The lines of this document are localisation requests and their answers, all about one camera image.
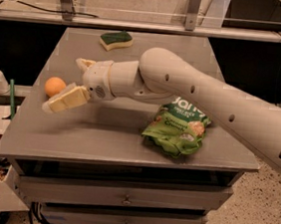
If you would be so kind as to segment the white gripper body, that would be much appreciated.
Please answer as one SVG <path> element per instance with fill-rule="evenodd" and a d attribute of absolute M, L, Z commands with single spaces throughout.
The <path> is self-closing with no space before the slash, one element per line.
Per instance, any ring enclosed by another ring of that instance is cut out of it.
<path fill-rule="evenodd" d="M 110 69 L 113 61 L 100 61 L 87 67 L 82 75 L 83 84 L 90 92 L 91 100 L 112 101 L 115 96 L 110 89 Z"/>

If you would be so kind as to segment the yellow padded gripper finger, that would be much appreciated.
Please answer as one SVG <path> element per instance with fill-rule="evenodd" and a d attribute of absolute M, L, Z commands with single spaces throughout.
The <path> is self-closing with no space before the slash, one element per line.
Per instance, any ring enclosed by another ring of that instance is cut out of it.
<path fill-rule="evenodd" d="M 79 58 L 76 60 L 76 64 L 79 67 L 79 70 L 84 73 L 88 70 L 89 67 L 91 67 L 92 65 L 94 65 L 96 63 L 96 61 L 94 60 L 87 60 L 84 58 Z"/>
<path fill-rule="evenodd" d="M 85 86 L 77 86 L 72 83 L 44 102 L 42 109 L 46 113 L 66 111 L 84 105 L 91 98 L 90 95 L 91 93 Z"/>

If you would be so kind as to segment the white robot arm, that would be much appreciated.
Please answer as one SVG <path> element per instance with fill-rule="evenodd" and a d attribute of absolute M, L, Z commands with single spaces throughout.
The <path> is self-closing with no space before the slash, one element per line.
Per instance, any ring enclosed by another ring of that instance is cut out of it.
<path fill-rule="evenodd" d="M 136 61 L 77 63 L 83 83 L 67 85 L 42 104 L 43 111 L 61 112 L 119 97 L 163 105 L 180 97 L 281 174 L 281 108 L 204 74 L 164 48 L 146 50 Z"/>

